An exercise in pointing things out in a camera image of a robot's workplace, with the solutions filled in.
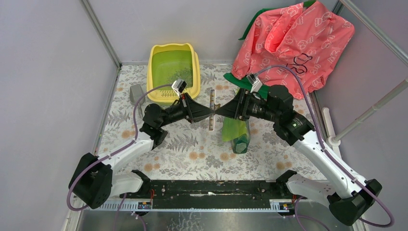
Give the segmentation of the green litter bag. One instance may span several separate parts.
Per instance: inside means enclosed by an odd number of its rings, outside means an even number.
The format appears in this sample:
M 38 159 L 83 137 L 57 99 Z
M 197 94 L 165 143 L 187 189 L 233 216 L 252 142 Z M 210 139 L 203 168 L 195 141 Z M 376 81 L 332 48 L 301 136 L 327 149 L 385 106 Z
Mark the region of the green litter bag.
M 246 97 L 246 90 L 239 89 L 236 95 Z M 230 142 L 232 151 L 235 154 L 247 153 L 251 141 L 247 118 L 245 120 L 238 120 L 224 117 L 221 136 L 223 142 Z

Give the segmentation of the brown bag clip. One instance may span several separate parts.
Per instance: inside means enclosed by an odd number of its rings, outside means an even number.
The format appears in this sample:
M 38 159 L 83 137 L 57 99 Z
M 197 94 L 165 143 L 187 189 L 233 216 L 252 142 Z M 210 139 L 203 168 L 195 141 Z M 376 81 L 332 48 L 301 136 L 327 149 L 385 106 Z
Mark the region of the brown bag clip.
M 215 111 L 220 107 L 220 104 L 216 104 L 216 90 L 211 89 L 210 90 L 210 103 L 209 103 L 210 109 Z M 209 131 L 214 131 L 215 130 L 215 114 L 212 113 L 209 116 L 209 126 L 208 126 Z

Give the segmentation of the silver metal scoop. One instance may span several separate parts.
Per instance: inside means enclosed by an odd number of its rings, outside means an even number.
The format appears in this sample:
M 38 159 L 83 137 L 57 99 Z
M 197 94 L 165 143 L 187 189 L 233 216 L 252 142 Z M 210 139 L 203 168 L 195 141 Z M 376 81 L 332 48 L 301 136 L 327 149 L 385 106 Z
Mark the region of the silver metal scoop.
M 135 85 L 130 86 L 130 89 L 129 89 L 130 102 L 133 105 L 135 105 L 136 102 L 141 98 L 141 100 L 139 101 L 139 104 L 137 106 L 137 109 L 139 111 L 139 115 L 141 117 L 143 117 L 143 115 L 144 115 L 142 105 L 145 103 L 145 96 L 143 96 L 143 95 L 144 95 L 144 90 L 142 89 L 141 84 L 135 84 Z

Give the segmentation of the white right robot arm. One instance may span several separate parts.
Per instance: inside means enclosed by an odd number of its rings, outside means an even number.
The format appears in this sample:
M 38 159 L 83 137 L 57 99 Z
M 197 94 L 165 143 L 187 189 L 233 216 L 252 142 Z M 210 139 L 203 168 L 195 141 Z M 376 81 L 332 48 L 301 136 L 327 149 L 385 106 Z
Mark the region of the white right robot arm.
M 242 121 L 250 117 L 271 121 L 278 137 L 306 156 L 326 177 L 328 184 L 308 180 L 291 170 L 285 172 L 280 181 L 290 193 L 326 206 L 344 225 L 353 225 L 373 205 L 382 189 L 377 180 L 366 180 L 356 173 L 320 140 L 317 128 L 294 110 L 293 96 L 283 85 L 269 87 L 265 100 L 242 88 L 217 110 L 198 104 L 186 93 L 180 95 L 180 103 L 191 122 L 212 114 Z

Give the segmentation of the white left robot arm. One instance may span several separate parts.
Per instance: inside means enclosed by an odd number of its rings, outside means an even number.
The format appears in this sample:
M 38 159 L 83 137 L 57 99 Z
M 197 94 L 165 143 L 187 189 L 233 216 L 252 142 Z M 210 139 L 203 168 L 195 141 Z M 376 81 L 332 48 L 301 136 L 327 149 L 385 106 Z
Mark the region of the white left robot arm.
M 108 198 L 127 192 L 137 192 L 143 181 L 140 176 L 119 174 L 130 160 L 160 145 L 167 131 L 162 127 L 182 119 L 192 121 L 192 103 L 181 97 L 164 109 L 152 103 L 146 106 L 143 125 L 136 129 L 137 136 L 104 156 L 83 155 L 68 184 L 67 205 L 73 211 L 86 207 L 96 209 Z

